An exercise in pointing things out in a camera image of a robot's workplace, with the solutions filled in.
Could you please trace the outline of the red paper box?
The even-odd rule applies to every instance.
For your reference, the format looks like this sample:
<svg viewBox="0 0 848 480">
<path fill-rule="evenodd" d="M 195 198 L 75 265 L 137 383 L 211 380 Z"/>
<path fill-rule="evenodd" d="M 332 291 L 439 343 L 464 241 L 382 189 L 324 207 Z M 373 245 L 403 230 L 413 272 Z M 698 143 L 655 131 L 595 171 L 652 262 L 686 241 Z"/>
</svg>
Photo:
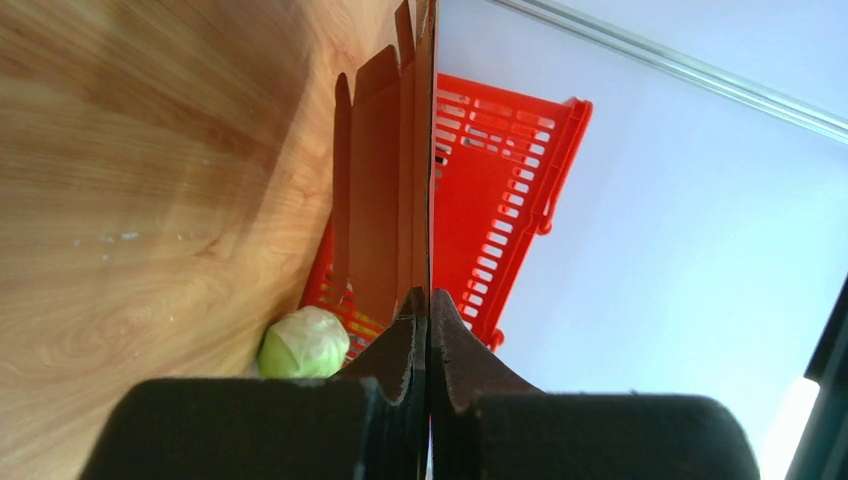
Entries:
<svg viewBox="0 0 848 480">
<path fill-rule="evenodd" d="M 438 11 L 400 2 L 393 42 L 335 84 L 329 299 L 350 291 L 381 327 L 410 289 L 432 286 Z"/>
</svg>

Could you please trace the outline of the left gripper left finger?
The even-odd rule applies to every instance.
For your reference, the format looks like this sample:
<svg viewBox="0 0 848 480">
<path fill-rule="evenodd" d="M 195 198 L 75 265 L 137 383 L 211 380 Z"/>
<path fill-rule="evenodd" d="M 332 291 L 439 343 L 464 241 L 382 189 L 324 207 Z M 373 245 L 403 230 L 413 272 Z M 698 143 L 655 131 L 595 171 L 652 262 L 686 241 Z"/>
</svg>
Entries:
<svg viewBox="0 0 848 480">
<path fill-rule="evenodd" d="M 103 427 L 85 479 L 421 479 L 427 305 L 327 379 L 156 378 Z"/>
</svg>

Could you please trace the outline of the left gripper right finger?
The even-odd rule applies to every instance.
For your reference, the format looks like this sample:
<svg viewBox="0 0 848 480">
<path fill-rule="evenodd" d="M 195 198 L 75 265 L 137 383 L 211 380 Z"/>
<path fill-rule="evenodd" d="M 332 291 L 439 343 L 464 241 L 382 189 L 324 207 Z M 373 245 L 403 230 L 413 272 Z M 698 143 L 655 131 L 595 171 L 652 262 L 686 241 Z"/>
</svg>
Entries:
<svg viewBox="0 0 848 480">
<path fill-rule="evenodd" d="M 433 473 L 438 479 L 756 479 L 746 433 L 715 399 L 547 393 L 430 306 Z"/>
</svg>

